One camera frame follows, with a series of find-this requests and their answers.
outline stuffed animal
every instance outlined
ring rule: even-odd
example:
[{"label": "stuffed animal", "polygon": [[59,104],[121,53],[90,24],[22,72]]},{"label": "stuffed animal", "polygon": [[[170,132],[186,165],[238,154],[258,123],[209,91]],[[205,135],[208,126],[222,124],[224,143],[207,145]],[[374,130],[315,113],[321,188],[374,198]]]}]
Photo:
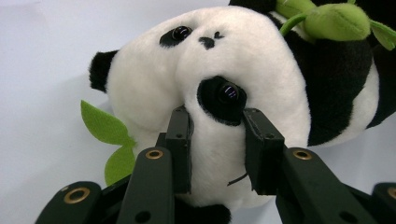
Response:
[{"label": "stuffed animal", "polygon": [[[244,108],[260,109],[287,147],[341,143],[394,113],[396,53],[382,45],[394,48],[395,33],[353,1],[330,2],[231,0],[95,55],[92,88],[108,94],[135,155],[174,108],[191,116],[191,194],[177,195],[177,223],[229,223],[270,199],[248,177],[228,186],[246,173]],[[372,30],[382,45],[365,40]]]}]

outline panda nose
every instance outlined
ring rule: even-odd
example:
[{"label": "panda nose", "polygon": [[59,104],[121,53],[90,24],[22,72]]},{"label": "panda nose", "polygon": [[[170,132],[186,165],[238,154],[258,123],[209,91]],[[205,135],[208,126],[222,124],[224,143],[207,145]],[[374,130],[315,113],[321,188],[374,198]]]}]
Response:
[{"label": "panda nose", "polygon": [[200,37],[198,41],[204,45],[205,49],[213,49],[215,47],[215,40],[209,37]]}]

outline plastic eye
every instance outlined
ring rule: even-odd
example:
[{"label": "plastic eye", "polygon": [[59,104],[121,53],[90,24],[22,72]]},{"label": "plastic eye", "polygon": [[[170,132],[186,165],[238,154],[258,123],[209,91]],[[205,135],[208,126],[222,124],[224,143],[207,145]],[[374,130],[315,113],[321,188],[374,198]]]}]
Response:
[{"label": "plastic eye", "polygon": [[192,32],[192,29],[187,26],[179,26],[172,32],[172,38],[174,40],[184,40]]},{"label": "plastic eye", "polygon": [[239,98],[239,90],[233,83],[226,82],[219,88],[218,98],[226,105],[235,103]]}]

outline brass ring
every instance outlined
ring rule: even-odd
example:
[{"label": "brass ring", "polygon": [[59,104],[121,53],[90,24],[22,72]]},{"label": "brass ring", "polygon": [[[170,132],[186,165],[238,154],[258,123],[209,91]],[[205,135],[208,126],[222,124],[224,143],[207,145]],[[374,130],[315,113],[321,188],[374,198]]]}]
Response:
[{"label": "brass ring", "polygon": [[153,149],[146,153],[146,157],[151,160],[157,160],[163,156],[163,152],[158,149]]},{"label": "brass ring", "polygon": [[[82,195],[78,197],[72,197],[72,195],[76,192],[82,191]],[[64,202],[65,203],[79,203],[84,201],[90,195],[90,190],[84,187],[80,187],[78,189],[73,189],[67,192],[67,194],[64,196]]]},{"label": "brass ring", "polygon": [[307,150],[293,150],[293,155],[303,161],[309,161],[312,159],[312,155]]},{"label": "brass ring", "polygon": [[390,197],[392,197],[393,199],[396,199],[396,188],[389,188],[389,189],[388,189],[388,194],[389,194]]}]

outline panda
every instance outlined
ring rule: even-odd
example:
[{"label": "panda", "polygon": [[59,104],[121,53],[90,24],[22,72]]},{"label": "panda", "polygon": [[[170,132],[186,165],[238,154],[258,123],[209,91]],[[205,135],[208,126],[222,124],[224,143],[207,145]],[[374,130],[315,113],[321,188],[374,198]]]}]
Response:
[{"label": "panda", "polygon": [[92,60],[92,88],[106,92],[136,141],[155,146],[172,111],[194,123],[191,194],[177,195],[177,223],[229,223],[230,212],[271,199],[251,190],[246,173],[244,108],[257,108],[287,147],[333,145],[396,110],[395,53],[367,41],[309,40],[275,0],[232,0],[165,21],[120,50]]}]

